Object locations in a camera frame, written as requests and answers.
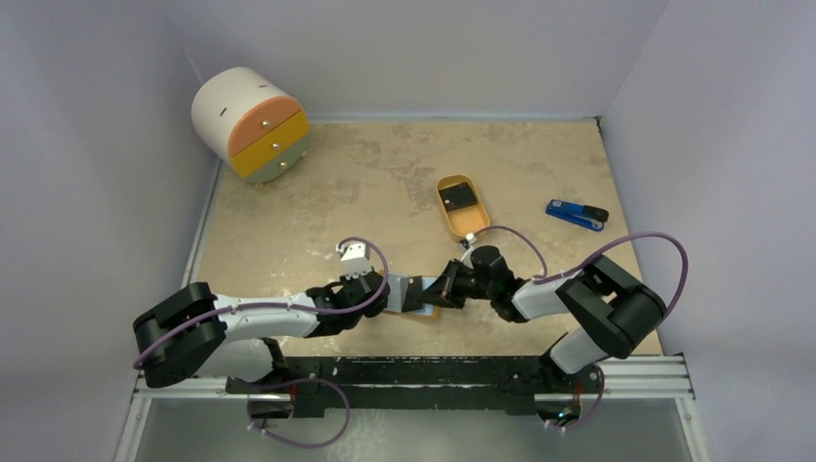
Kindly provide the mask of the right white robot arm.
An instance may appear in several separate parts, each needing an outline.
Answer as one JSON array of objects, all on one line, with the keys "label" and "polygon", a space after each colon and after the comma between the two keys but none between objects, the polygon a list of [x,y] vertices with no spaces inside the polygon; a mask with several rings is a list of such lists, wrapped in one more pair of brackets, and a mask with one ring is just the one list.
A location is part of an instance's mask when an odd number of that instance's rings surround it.
[{"label": "right white robot arm", "polygon": [[659,295],[604,255],[572,275],[538,284],[516,276],[492,245],[449,261],[418,296],[422,303],[453,309],[470,299],[489,301],[501,319],[514,323],[563,313],[576,319],[577,329],[541,357],[540,377],[554,392],[574,384],[587,366],[627,358],[668,313]]}]

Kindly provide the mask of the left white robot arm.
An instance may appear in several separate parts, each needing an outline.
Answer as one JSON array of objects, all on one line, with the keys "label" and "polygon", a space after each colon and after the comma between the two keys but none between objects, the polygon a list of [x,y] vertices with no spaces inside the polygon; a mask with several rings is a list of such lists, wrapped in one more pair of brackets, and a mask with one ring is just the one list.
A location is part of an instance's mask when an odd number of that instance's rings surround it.
[{"label": "left white robot arm", "polygon": [[388,305],[388,277],[344,276],[295,295],[241,298],[190,283],[133,322],[134,367],[158,389],[198,376],[233,376],[273,394],[286,384],[276,337],[338,335]]}]

